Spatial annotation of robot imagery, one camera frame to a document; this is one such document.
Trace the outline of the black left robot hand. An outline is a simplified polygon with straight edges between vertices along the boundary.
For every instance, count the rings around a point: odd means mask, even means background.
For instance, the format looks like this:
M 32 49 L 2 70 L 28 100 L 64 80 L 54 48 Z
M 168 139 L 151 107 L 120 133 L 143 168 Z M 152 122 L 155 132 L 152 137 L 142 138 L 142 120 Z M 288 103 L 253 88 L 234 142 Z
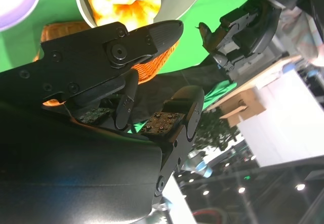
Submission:
M 222 16 L 215 31 L 199 23 L 202 46 L 231 80 L 242 82 L 285 55 L 275 35 L 280 14 L 268 0 L 247 0 Z

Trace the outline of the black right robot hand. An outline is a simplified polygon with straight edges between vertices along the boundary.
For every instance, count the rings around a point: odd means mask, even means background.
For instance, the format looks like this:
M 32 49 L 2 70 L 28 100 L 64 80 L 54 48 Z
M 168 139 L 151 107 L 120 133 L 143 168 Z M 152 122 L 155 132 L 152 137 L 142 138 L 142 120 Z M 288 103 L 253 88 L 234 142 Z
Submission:
M 134 223 L 161 199 L 189 153 L 204 104 L 178 90 L 128 133 L 151 62 L 179 20 L 128 31 L 119 22 L 41 44 L 41 59 L 1 73 L 1 223 Z

